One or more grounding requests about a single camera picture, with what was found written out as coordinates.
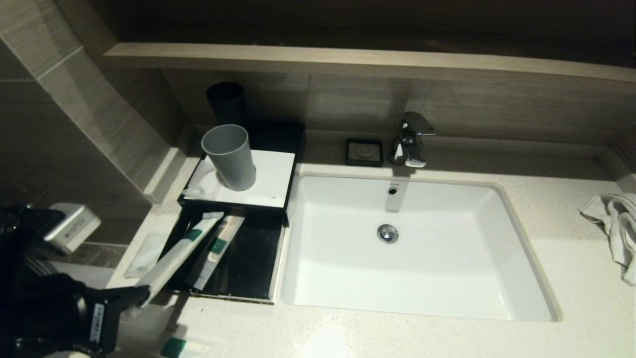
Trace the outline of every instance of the green label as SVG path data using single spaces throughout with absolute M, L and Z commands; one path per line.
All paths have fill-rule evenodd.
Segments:
M 214 245 L 212 245 L 212 247 L 210 247 L 210 252 L 217 254 L 217 255 L 221 255 L 221 252 L 223 251 L 223 248 L 225 247 L 225 245 L 228 242 L 221 239 L 221 238 L 216 238 L 214 240 Z
M 161 355 L 167 358 L 179 358 L 183 348 L 186 346 L 186 341 L 170 337 L 168 342 L 161 349 Z
M 194 242 L 194 241 L 197 239 L 197 237 L 198 237 L 199 235 L 201 235 L 201 233 L 202 233 L 202 232 L 203 232 L 203 231 L 201 231 L 201 230 L 199 230 L 199 229 L 192 229 L 192 230 L 188 231 L 188 233 L 186 234 L 186 236 L 183 236 L 183 238 L 184 238 L 184 239 L 188 239 L 188 240 L 190 240 L 190 241 Z

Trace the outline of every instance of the faucet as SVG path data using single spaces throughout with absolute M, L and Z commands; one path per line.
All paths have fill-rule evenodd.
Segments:
M 424 116 L 415 112 L 404 112 L 400 118 L 400 133 L 389 150 L 389 162 L 396 166 L 404 164 L 412 168 L 424 168 L 426 156 L 420 137 L 436 134 L 435 128 Z

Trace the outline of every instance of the paper packaging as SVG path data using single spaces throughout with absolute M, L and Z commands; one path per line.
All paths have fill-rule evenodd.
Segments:
M 159 256 L 161 256 L 161 251 L 166 241 L 168 241 L 168 236 L 166 235 L 153 233 L 146 235 L 144 242 L 123 276 L 125 278 L 140 278 L 148 273 L 157 263 Z
M 205 235 L 212 230 L 214 224 L 222 217 L 223 212 L 221 211 L 204 213 L 201 221 L 190 229 L 183 239 L 179 240 L 146 276 L 137 282 L 135 286 L 150 286 L 150 295 L 146 302 L 141 305 L 141 308 L 146 306 L 159 293 L 170 277 L 174 275 Z
M 216 268 L 216 264 L 225 253 L 232 239 L 234 239 L 244 220 L 244 217 L 236 215 L 227 215 L 223 219 L 221 225 L 214 233 L 214 239 L 210 240 L 205 250 L 192 266 L 192 270 L 186 278 L 186 284 L 198 290 L 202 290 L 205 287 Z

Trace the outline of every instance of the gray plastic cup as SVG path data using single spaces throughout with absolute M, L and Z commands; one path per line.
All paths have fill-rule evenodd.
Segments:
M 245 128 L 236 124 L 212 128 L 201 139 L 201 147 L 228 188 L 243 191 L 254 185 L 256 168 Z

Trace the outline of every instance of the cup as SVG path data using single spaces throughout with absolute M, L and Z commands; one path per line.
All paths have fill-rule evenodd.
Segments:
M 247 109 L 244 93 L 243 86 L 234 82 L 217 83 L 205 91 L 219 124 L 245 126 Z
M 243 191 L 254 185 L 256 168 L 245 128 L 236 124 L 212 128 L 201 139 L 201 147 L 229 189 Z

